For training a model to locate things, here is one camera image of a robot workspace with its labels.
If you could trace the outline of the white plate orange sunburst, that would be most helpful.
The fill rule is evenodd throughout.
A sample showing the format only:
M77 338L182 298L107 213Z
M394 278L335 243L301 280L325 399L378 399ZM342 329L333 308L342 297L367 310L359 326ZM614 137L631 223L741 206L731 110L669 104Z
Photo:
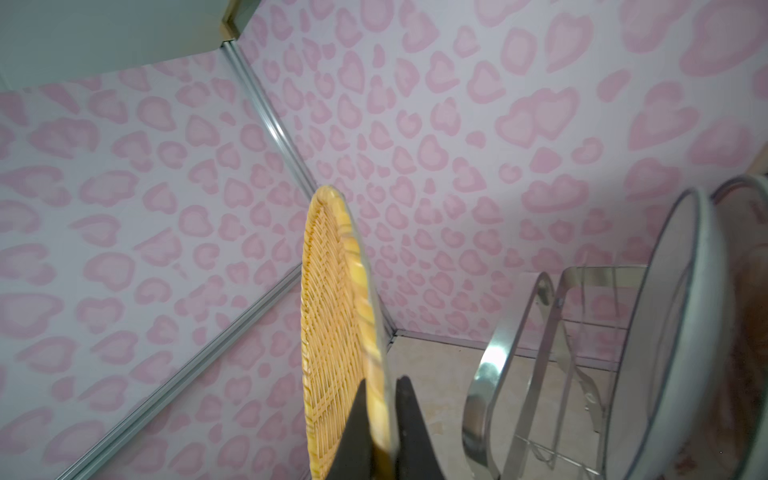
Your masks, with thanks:
M733 448L729 479L767 477L767 178L724 183L713 202L726 239L734 337L721 399Z

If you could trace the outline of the white plate black rim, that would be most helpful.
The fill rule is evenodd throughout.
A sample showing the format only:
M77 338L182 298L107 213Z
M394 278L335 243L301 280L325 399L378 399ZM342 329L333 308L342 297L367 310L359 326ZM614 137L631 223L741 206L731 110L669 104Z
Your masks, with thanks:
M733 337L727 245L710 196L668 214L633 309L607 420L608 479L665 474L710 408Z

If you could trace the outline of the orange woven pattern plate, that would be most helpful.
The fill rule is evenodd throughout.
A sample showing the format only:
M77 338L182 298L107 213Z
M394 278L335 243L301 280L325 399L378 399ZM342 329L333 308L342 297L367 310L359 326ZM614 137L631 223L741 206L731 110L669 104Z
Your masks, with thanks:
M312 197L301 269L301 362L310 472L328 476L356 392L372 441L372 479L393 479L400 450L389 337L371 264L344 195L331 185Z

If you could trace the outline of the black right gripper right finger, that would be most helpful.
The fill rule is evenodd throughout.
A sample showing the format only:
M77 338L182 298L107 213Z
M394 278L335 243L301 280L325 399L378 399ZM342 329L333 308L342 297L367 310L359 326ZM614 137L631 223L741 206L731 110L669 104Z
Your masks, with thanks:
M444 474L408 376L402 376L396 382L396 413L400 438L397 478L443 480Z

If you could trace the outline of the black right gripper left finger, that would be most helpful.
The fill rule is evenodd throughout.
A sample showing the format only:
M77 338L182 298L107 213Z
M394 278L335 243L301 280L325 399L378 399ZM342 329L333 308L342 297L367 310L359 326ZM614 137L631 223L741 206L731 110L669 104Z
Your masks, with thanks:
M366 405L366 381L358 386L327 480L370 480L373 442Z

